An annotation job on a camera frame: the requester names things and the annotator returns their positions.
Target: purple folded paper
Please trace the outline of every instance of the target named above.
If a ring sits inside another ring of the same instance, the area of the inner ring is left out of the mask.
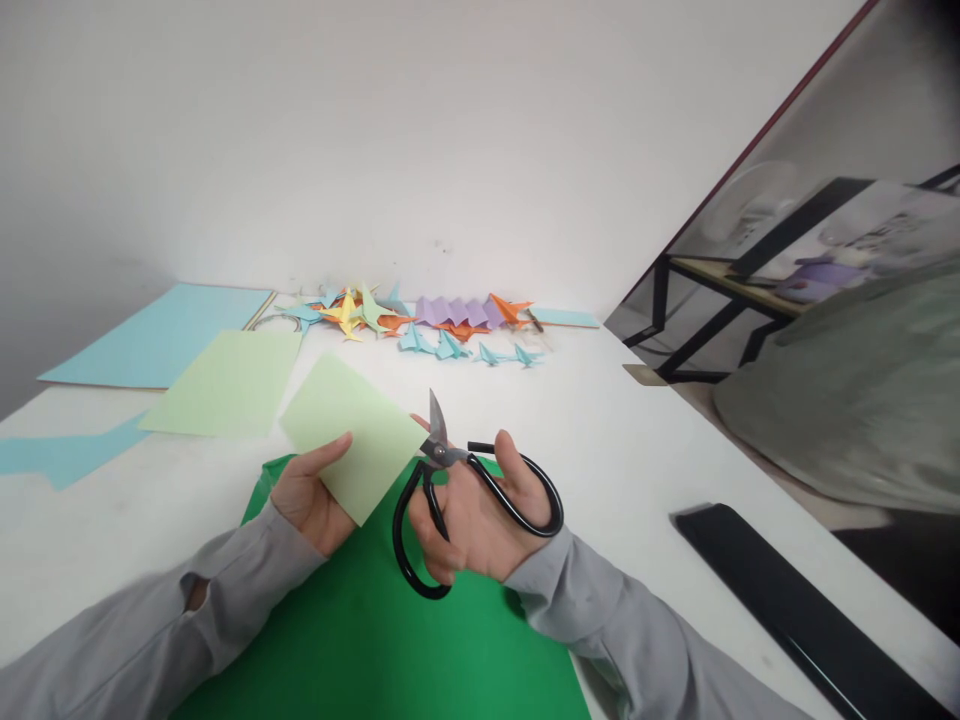
[[[433,304],[425,297],[417,300],[417,325],[433,327],[436,324],[437,319],[433,314]]]
[[[503,313],[500,312],[500,308],[497,307],[493,298],[490,298],[483,304],[483,311],[487,314],[487,320],[489,320],[487,327],[491,330],[495,330],[506,322]]]
[[[454,325],[459,325],[466,320],[467,315],[467,306],[463,304],[463,300],[456,298],[450,301],[450,319],[453,320]]]
[[[467,303],[467,322],[470,323],[470,327],[479,328],[485,328],[490,322],[479,300],[471,300]]]
[[[453,322],[453,317],[450,313],[450,306],[447,305],[447,301],[443,298],[437,298],[433,301],[433,319],[436,321],[434,325],[442,325],[444,323]]]

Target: white table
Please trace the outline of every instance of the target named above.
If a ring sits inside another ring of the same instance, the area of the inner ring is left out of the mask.
[[[454,442],[509,429],[555,481],[575,532],[783,697],[814,717],[839,717],[668,521],[699,503],[728,503],[960,712],[951,692],[960,648],[672,390],[637,384],[621,368],[636,358],[606,329],[549,329],[554,352],[532,369],[439,362],[365,336],[344,343],[333,326],[312,328],[283,404],[334,348],[411,411],[427,414],[433,388]],[[506,342],[490,340],[499,350]],[[102,432],[157,397],[51,387],[0,423],[0,437]],[[42,476],[0,477],[0,665],[104,595],[235,527],[260,465],[290,451],[276,426],[269,438],[246,441],[154,434],[62,493]],[[594,717],[605,717],[602,687],[578,672]]]

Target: person's left hand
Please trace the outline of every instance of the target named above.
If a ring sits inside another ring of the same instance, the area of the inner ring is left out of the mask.
[[[357,524],[333,499],[320,475],[346,454],[352,442],[353,435],[347,432],[293,458],[270,493],[277,511],[326,558],[343,545]]]

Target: person's right hand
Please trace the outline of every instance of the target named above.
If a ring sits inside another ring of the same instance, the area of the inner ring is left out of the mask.
[[[414,416],[425,428],[429,424]],[[534,525],[550,521],[550,503],[543,485],[527,467],[506,430],[494,442],[497,463],[504,478],[500,487],[524,517]],[[549,538],[531,535],[517,525],[462,461],[447,470],[449,481],[436,487],[437,502],[450,534],[450,542],[433,524],[423,488],[410,500],[410,522],[423,547],[427,571],[443,585],[453,585],[464,568],[503,582],[528,557],[546,545]]]

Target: black scissors handle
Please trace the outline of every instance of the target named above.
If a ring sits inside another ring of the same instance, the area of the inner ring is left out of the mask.
[[[540,483],[543,485],[543,489],[547,493],[547,500],[550,503],[550,520],[549,522],[542,526],[538,527],[527,520],[524,517],[517,507],[510,501],[510,498],[507,497],[507,494],[503,491],[503,488],[500,487],[500,484],[497,482],[496,478],[491,475],[487,469],[483,466],[483,463],[477,459],[477,456],[473,453],[492,453],[493,445],[490,443],[467,443],[467,450],[470,452],[467,455],[465,461],[467,465],[472,469],[477,475],[483,480],[483,483],[489,488],[490,492],[494,494],[494,497],[497,498],[497,501],[507,511],[507,514],[513,518],[514,522],[517,523],[520,527],[526,530],[531,535],[536,535],[537,537],[548,538],[553,537],[561,528],[563,528],[563,503],[560,501],[560,495],[557,493],[557,489],[554,487],[553,482],[547,474],[537,465],[533,460],[528,458],[526,455],[521,455],[523,461],[527,464],[527,467],[537,476],[537,479],[540,480]],[[443,521],[443,513],[440,511],[440,505],[437,502],[437,494],[434,490],[433,476],[434,469],[424,463],[423,461],[418,462],[416,467],[414,467],[413,472],[410,474],[410,479],[407,481],[407,484],[404,486],[403,491],[400,493],[400,499],[397,501],[397,509],[393,513],[393,552],[397,557],[397,563],[400,565],[400,570],[403,572],[403,576],[407,579],[407,582],[410,583],[410,586],[416,590],[420,595],[430,600],[439,600],[447,595],[450,592],[449,585],[427,585],[414,571],[413,566],[410,564],[409,558],[407,558],[407,553],[403,548],[403,516],[406,514],[407,505],[410,504],[410,499],[413,497],[413,493],[417,490],[417,484],[420,482],[420,479],[423,479],[423,492],[427,497],[427,505],[430,507],[430,516],[433,518],[433,524],[443,536],[443,539],[447,542],[450,542],[450,535],[447,532],[447,525]]]

